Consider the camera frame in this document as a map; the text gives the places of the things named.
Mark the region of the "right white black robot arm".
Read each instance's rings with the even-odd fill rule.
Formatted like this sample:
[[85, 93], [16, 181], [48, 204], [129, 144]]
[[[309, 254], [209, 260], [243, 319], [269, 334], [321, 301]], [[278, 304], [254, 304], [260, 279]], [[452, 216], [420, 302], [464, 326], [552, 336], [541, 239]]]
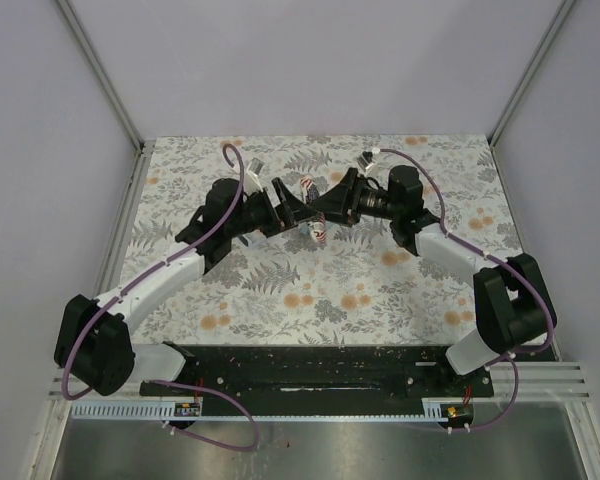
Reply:
[[308, 193], [306, 203], [329, 222], [353, 225], [361, 216], [386, 219], [396, 244], [430, 260], [471, 286], [475, 328], [446, 351], [448, 363], [435, 371], [437, 388], [449, 396], [471, 382], [471, 372], [509, 354], [548, 348], [556, 315], [536, 260], [519, 254], [501, 260], [457, 237], [424, 204], [417, 168], [394, 167], [388, 184], [379, 184], [350, 169], [321, 195]]

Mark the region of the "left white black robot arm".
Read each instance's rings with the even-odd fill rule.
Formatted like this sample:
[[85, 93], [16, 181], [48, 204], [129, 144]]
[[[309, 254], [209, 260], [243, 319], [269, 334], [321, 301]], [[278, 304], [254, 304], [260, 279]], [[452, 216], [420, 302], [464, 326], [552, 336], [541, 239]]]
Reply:
[[129, 381], [162, 381], [176, 395], [194, 389], [197, 372], [185, 350], [169, 342], [135, 344], [131, 336], [158, 306], [218, 265], [234, 239], [252, 232], [272, 237], [302, 223], [315, 239], [324, 238], [324, 216], [311, 207], [319, 196], [313, 180], [301, 180], [299, 197], [280, 180], [273, 186], [278, 205], [263, 188], [229, 178], [216, 181], [162, 260], [94, 299], [77, 295], [67, 303], [54, 351], [65, 398], [80, 397], [70, 393], [70, 377], [102, 396]]

